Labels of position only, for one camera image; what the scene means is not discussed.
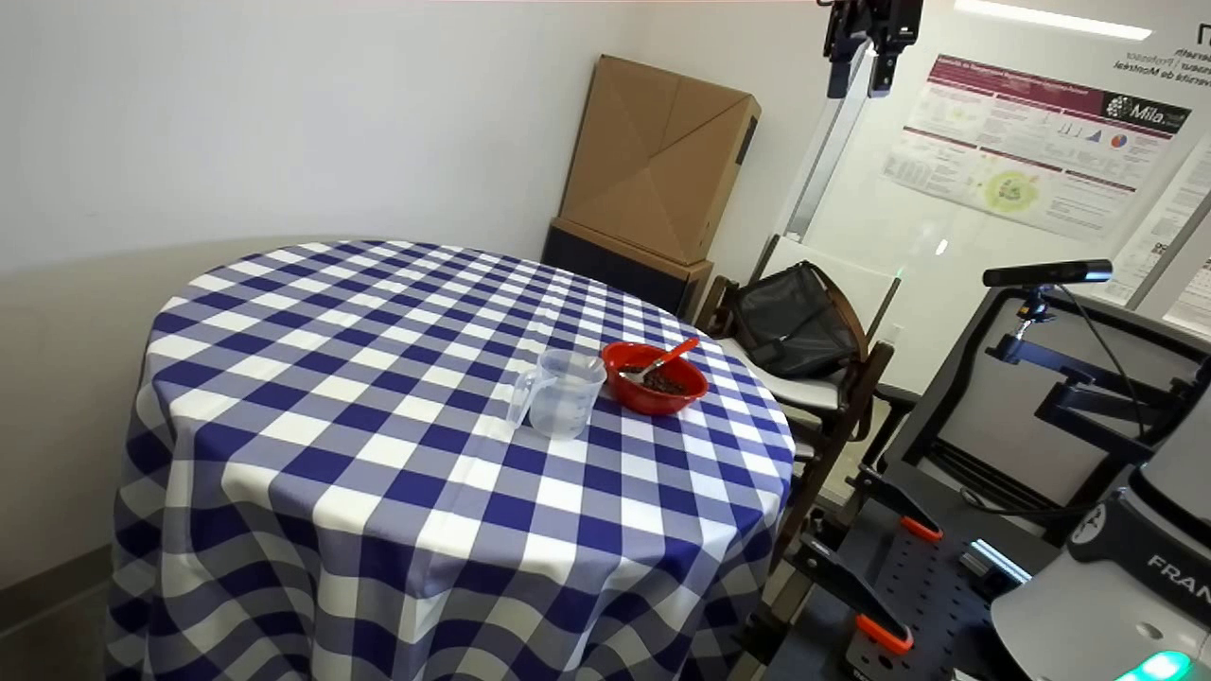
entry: handle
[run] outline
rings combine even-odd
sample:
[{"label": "handle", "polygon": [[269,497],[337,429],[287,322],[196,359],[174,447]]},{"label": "handle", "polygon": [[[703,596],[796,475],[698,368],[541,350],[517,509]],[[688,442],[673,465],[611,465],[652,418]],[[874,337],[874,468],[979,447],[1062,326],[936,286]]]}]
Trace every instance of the handle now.
[{"label": "handle", "polygon": [[657,355],[654,364],[645,368],[645,374],[673,364],[678,355],[694,352],[698,350],[698,337],[685,337],[680,345],[673,345],[665,355]]},{"label": "handle", "polygon": [[900,632],[879,624],[867,612],[857,618],[857,632],[867,637],[888,658],[910,658],[913,655],[913,632],[900,637]]}]

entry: white wall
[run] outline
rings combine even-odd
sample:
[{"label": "white wall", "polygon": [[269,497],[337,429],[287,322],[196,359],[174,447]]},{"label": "white wall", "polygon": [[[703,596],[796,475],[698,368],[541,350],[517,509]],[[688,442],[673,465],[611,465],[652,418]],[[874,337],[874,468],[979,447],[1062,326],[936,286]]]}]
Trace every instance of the white wall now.
[{"label": "white wall", "polygon": [[645,8],[645,61],[762,101],[762,124],[712,249],[728,278],[747,279],[763,238],[786,226],[829,124],[823,26],[824,12],[808,0]]},{"label": "white wall", "polygon": [[536,253],[627,4],[8,0],[0,274],[280,233]]},{"label": "white wall", "polygon": [[[1211,21],[1207,0],[1110,4],[1110,0],[1004,0],[1019,8],[1071,12],[1110,23],[1151,26],[1146,45],[990,23],[961,17],[959,0],[927,0],[922,40],[900,56],[897,93],[864,105],[859,129],[834,176],[834,185],[808,233],[808,241],[829,263],[852,263],[867,274],[900,274],[905,289],[882,337],[897,345],[888,384],[922,389],[984,289],[979,274],[1013,263],[1112,257],[1146,201],[1170,183],[1177,157],[1159,167],[1134,216],[1105,238],[1060,238],[1019,226],[961,206],[913,193],[882,176],[900,141],[900,124],[921,101],[927,67],[937,53],[959,53],[1053,79],[1128,93],[1159,101],[1192,105],[1177,149],[1207,138],[1211,86],[1182,86],[1112,72],[1128,50],[1192,45],[1196,23]],[[824,101],[819,4],[664,4],[649,12],[645,56],[747,86],[763,119],[753,157],[724,216],[715,265],[748,278],[757,249],[786,226],[786,212],[808,183],[811,157],[823,143],[838,101]]]},{"label": "white wall", "polygon": [[[1146,216],[1146,201],[1177,172],[1182,157],[1211,133],[1211,86],[1162,82],[1133,72],[1115,72],[1112,61],[1134,53],[1175,53],[1192,45],[1196,17],[1211,21],[1205,0],[1162,4],[1099,4],[1099,0],[1013,0],[1021,8],[1071,12],[1091,21],[1151,26],[1154,40],[1112,41],[1067,32],[1041,32],[1021,23],[994,23],[961,17],[953,4],[930,4],[927,36],[900,56],[897,93],[882,101],[867,101],[864,122],[838,167],[838,177],[823,201],[823,212],[808,238],[838,257],[857,257],[882,274],[900,274],[905,289],[886,320],[886,335],[897,345],[888,384],[922,389],[936,368],[946,359],[953,337],[977,309],[984,289],[979,274],[990,265],[1062,263],[1062,257],[1115,257],[1122,241]],[[1007,224],[961,206],[946,206],[913,193],[886,177],[886,158],[900,143],[900,124],[913,119],[927,67],[937,53],[987,61],[1001,67],[1036,72],[1067,82],[1091,82],[1105,93],[1143,95],[1196,109],[1177,138],[1177,157],[1167,158],[1154,183],[1143,188],[1143,207],[1101,238],[1067,238]]]},{"label": "white wall", "polygon": [[0,4],[0,586],[111,535],[150,309],[287,234],[536,253],[635,4]]}]

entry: tablecloth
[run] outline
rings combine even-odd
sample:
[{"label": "tablecloth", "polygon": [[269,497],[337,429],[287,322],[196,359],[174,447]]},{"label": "tablecloth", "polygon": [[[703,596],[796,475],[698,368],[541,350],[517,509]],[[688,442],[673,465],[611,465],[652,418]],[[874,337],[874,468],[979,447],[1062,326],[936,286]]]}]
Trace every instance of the tablecloth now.
[{"label": "tablecloth", "polygon": [[703,342],[673,419],[515,429],[524,352],[678,320],[524,257],[299,241],[150,322],[116,492],[114,678],[719,678],[792,436]]}]

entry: glass cup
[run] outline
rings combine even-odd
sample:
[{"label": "glass cup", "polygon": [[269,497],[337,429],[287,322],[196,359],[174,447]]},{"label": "glass cup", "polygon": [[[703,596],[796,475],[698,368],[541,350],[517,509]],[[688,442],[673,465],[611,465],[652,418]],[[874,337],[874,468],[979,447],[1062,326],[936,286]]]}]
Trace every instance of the glass cup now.
[{"label": "glass cup", "polygon": [[515,379],[510,419],[550,438],[574,438],[596,418],[599,394],[606,384],[606,368],[591,352],[560,352],[544,350],[536,359]]}]

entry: wooden chair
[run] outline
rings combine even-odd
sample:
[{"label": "wooden chair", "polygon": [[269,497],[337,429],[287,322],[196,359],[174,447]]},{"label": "wooden chair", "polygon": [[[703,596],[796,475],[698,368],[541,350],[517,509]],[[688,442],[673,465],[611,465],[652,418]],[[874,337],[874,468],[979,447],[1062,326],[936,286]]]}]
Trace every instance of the wooden chair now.
[{"label": "wooden chair", "polygon": [[[763,257],[770,263],[763,274],[778,274],[801,257],[819,263],[844,291],[847,291],[847,286],[857,286],[857,278],[847,278],[840,263],[823,263],[823,257],[808,253],[797,238],[777,238]],[[732,302],[737,301],[737,286],[732,286],[728,278],[715,278],[703,297],[698,326],[703,335],[712,335],[732,355],[748,364],[748,371],[762,379],[762,388],[784,407],[796,438],[808,442],[808,452],[797,453],[801,475],[796,476],[792,502],[786,502],[786,515],[784,515],[784,526],[777,536],[777,560],[784,557],[792,536],[801,535],[801,523],[808,523],[824,476],[834,475],[844,442],[864,438],[869,432],[874,389],[879,389],[882,371],[892,359],[892,345],[874,342],[874,335],[879,335],[897,289],[900,289],[900,279],[867,278],[859,297],[847,291],[847,301],[864,322],[864,335],[867,335],[867,359],[838,379],[770,374],[763,368],[757,368],[743,352],[743,345],[734,337],[728,337],[732,335]]]}]

